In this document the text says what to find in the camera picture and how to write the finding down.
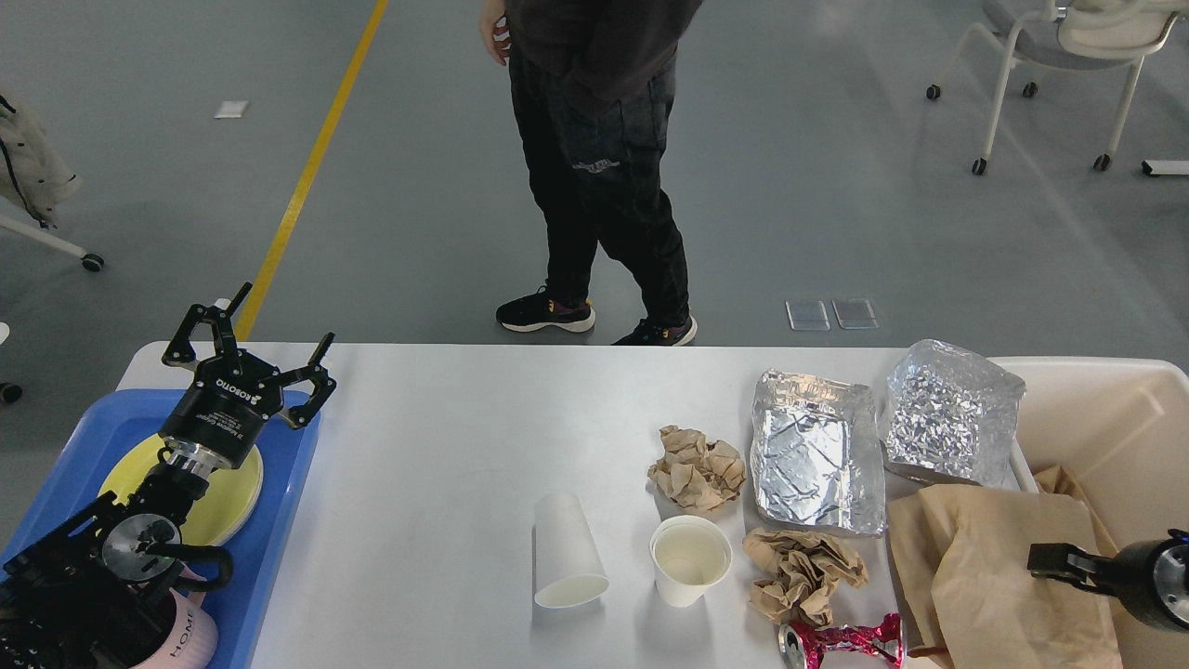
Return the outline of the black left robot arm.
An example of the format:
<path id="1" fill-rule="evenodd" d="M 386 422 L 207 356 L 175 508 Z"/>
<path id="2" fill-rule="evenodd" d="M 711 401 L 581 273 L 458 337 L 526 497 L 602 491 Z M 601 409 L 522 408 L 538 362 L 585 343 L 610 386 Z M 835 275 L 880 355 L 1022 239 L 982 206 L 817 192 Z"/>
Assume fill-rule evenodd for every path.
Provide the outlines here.
<path id="1" fill-rule="evenodd" d="M 4 551 L 5 668 L 232 668 L 254 650 L 294 509 L 336 390 L 325 334 L 279 370 L 195 304 L 166 343 L 178 391 L 84 412 Z"/>

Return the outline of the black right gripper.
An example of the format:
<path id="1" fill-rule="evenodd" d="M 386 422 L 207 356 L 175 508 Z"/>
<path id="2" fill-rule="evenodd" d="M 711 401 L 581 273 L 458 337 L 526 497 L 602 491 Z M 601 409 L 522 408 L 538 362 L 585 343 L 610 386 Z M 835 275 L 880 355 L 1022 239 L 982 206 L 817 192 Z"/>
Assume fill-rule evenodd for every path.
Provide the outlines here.
<path id="1" fill-rule="evenodd" d="M 1143 625 L 1184 635 L 1185 555 L 1185 534 L 1126 545 L 1113 558 L 1075 544 L 1032 544 L 1026 568 L 1033 579 L 1069 583 L 1083 592 L 1116 592 L 1124 610 Z M 1107 578 L 1109 564 L 1113 582 Z"/>

